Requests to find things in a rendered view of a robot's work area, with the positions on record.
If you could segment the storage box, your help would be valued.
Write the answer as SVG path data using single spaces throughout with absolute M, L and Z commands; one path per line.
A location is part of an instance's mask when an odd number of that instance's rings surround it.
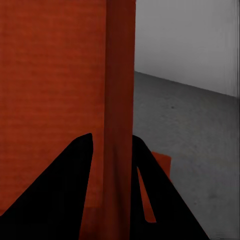
M 161 153 L 156 153 L 153 151 L 151 151 L 151 153 L 153 154 L 153 156 L 155 157 L 155 159 L 157 160 L 159 165 L 162 167 L 164 173 L 169 178 L 170 177 L 170 168 L 171 168 L 171 157 L 161 154 Z M 145 220 L 150 223 L 157 223 L 138 166 L 137 166 L 137 171 L 138 171 L 138 178 L 139 178 L 139 185 L 140 185 L 140 191 L 141 191 L 141 196 L 142 196 Z
M 79 240 L 130 240 L 136 0 L 0 0 L 0 217 L 75 139 Z

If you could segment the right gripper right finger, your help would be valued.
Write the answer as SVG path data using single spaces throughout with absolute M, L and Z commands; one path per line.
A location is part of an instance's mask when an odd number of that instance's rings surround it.
M 137 166 L 156 223 L 145 220 Z M 146 143 L 132 136 L 129 240 L 210 240 Z

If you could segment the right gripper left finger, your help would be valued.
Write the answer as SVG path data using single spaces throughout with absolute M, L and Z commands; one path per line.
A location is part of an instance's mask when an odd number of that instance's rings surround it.
M 79 240 L 93 150 L 75 138 L 0 217 L 0 240 Z

